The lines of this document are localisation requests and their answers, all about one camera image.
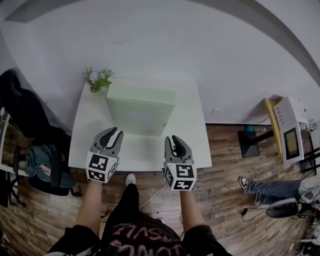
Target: marker cube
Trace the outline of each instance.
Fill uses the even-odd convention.
[[[163,174],[172,191],[190,191],[197,181],[194,164],[166,163]]]
[[[107,183],[117,169],[117,159],[102,154],[88,152],[86,157],[86,177],[88,180]]]

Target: wood-look flooring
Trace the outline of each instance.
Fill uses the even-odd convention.
[[[242,126],[208,126],[212,167],[199,169],[194,194],[198,206],[217,240],[234,256],[284,256],[292,244],[299,240],[310,226],[307,219],[272,219],[264,213],[254,220],[243,222],[240,212],[255,207],[254,197],[245,194],[238,184],[238,177],[245,176],[255,181],[298,180],[303,177],[299,165],[284,166],[276,154],[274,138],[259,144],[261,156],[242,158],[238,130]],[[9,163],[15,145],[26,142],[9,128],[3,153],[3,161]],[[306,151],[310,144],[304,143]],[[85,193],[87,178],[84,170],[72,169],[78,190]],[[126,173],[116,172],[108,184],[103,185],[102,209],[112,210],[125,189]],[[137,172],[136,183],[140,203],[145,202],[165,183],[161,172]],[[19,181],[19,197],[27,207],[20,205],[0,207],[0,227],[9,239],[17,255],[44,255],[64,234],[65,227],[75,223],[82,197],[54,196],[29,186],[28,180]],[[165,223],[178,234],[183,231],[180,222],[180,196],[168,187],[147,203],[142,211],[154,218],[162,217]],[[249,220],[262,210],[249,210],[244,216]],[[101,220],[101,232],[106,218]]]

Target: black shirt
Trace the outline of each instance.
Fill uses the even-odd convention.
[[[180,242],[170,227],[143,213],[136,221],[119,223],[105,230],[102,241],[87,227],[66,228],[65,235],[47,255],[231,256],[207,225],[191,228]]]

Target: cardboard box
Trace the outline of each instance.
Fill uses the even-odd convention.
[[[176,92],[111,84],[105,100],[113,123],[127,134],[161,136],[175,109]]]

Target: white shoe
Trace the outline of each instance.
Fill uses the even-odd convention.
[[[125,186],[128,187],[129,184],[136,184],[136,176],[133,173],[129,173],[125,178]]]
[[[240,176],[239,179],[239,184],[241,188],[243,188],[246,192],[248,192],[248,181],[245,177]]]

